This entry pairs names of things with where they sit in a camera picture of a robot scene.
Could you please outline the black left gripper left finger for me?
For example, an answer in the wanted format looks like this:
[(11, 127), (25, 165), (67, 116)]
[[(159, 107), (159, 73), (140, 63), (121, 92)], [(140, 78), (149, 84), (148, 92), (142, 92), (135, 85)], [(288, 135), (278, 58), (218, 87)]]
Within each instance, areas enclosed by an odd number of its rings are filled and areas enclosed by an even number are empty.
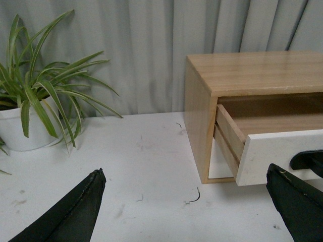
[(90, 241), (106, 178), (94, 170), (11, 241)]

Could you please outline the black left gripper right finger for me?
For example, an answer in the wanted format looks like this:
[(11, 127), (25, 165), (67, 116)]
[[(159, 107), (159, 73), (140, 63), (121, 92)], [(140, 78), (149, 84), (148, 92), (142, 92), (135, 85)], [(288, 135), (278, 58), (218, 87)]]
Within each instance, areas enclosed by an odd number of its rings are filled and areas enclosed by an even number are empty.
[(294, 241), (322, 241), (322, 191), (275, 164), (266, 188)]

